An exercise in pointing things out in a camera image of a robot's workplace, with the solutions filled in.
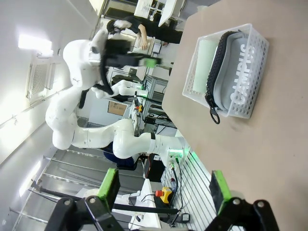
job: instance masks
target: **person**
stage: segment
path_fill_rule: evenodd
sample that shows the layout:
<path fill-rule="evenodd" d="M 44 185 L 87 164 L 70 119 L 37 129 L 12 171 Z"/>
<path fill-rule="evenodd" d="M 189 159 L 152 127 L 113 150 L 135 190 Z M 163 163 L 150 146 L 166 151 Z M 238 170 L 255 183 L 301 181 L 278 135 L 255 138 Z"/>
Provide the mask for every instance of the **person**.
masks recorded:
<path fill-rule="evenodd" d="M 147 36 L 155 37 L 166 43 L 179 44 L 183 33 L 165 25 L 158 26 L 158 22 L 152 22 L 146 18 L 136 16 L 128 16 L 123 20 L 110 20 L 107 24 L 107 30 L 111 34 L 116 33 L 117 30 L 121 31 L 126 28 L 141 36 L 141 47 L 143 50 L 148 48 Z"/>

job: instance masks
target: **lab equipment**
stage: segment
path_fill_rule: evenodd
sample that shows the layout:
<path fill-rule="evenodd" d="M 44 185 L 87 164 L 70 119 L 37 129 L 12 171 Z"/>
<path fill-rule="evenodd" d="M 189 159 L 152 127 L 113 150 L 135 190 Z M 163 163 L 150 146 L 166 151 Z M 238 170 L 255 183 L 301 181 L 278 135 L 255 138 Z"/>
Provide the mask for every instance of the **lab equipment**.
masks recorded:
<path fill-rule="evenodd" d="M 52 99 L 45 120 L 53 130 L 52 142 L 58 149 L 67 149 L 72 144 L 79 148 L 102 148 L 112 141 L 113 152 L 118 158 L 129 158 L 138 153 L 155 153 L 161 156 L 165 166 L 170 159 L 169 152 L 184 152 L 184 139 L 153 133 L 134 136 L 130 119 L 122 119 L 103 128 L 81 128 L 77 125 L 74 112 L 81 93 L 83 99 L 91 88 L 98 98 L 117 94 L 146 96 L 140 85 L 121 81 L 110 87 L 107 81 L 107 67 L 122 68 L 126 65 L 155 66 L 160 59 L 149 55 L 128 53 L 130 43 L 120 39 L 107 39 L 107 32 L 99 30 L 92 41 L 75 40 L 66 45 L 63 57 L 70 71 L 72 87 Z"/>

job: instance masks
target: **chair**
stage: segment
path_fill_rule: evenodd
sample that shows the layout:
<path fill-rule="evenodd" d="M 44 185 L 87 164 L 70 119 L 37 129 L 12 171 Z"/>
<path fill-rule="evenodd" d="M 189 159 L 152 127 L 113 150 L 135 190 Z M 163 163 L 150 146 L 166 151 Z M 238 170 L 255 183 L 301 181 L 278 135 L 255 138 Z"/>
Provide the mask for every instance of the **chair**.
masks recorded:
<path fill-rule="evenodd" d="M 144 160 L 147 159 L 147 158 L 148 158 L 148 157 L 147 157 L 146 155 L 140 155 L 140 156 L 137 158 L 135 164 L 134 164 L 132 167 L 121 166 L 121 165 L 119 165 L 119 164 L 116 164 L 116 168 L 119 169 L 119 170 L 135 171 L 136 168 L 137 168 L 139 159 L 142 160 L 142 161 L 144 161 Z"/>

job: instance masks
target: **zipper pull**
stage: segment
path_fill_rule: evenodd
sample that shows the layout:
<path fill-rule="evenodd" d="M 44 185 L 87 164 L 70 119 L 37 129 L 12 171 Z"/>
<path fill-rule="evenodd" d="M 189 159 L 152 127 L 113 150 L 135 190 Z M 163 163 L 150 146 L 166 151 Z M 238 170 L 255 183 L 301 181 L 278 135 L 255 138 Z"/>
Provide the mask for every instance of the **zipper pull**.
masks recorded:
<path fill-rule="evenodd" d="M 214 102 L 213 97 L 207 93 L 205 94 L 205 100 L 207 104 L 210 106 L 210 115 L 211 115 L 212 120 L 214 121 L 215 124 L 220 124 L 220 118 L 219 118 L 218 113 L 215 110 L 215 102 Z"/>

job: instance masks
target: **white plastic basket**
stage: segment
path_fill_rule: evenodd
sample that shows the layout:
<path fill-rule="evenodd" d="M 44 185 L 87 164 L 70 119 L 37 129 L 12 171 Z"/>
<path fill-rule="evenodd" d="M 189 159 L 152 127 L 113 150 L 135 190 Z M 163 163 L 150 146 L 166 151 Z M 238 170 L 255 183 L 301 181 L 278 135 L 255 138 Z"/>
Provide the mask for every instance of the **white plastic basket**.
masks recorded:
<path fill-rule="evenodd" d="M 209 105 L 205 100 L 205 93 L 193 90 L 193 81 L 196 71 L 199 43 L 202 40 L 218 42 L 220 37 L 225 32 L 238 30 L 249 35 L 247 44 L 245 46 L 245 54 L 243 57 L 243 64 L 246 64 L 247 66 L 242 65 L 242 67 L 238 69 L 240 73 L 237 83 L 234 83 L 236 85 L 233 87 L 234 94 L 232 96 L 232 101 L 228 112 L 223 112 L 222 110 L 217 110 L 217 112 L 224 117 L 236 116 L 240 118 L 250 118 L 254 104 L 256 102 L 256 97 L 262 80 L 264 65 L 269 49 L 269 42 L 263 38 L 252 27 L 251 24 L 245 24 L 224 31 L 219 31 L 211 35 L 202 36 L 198 39 L 182 94 L 209 108 Z"/>

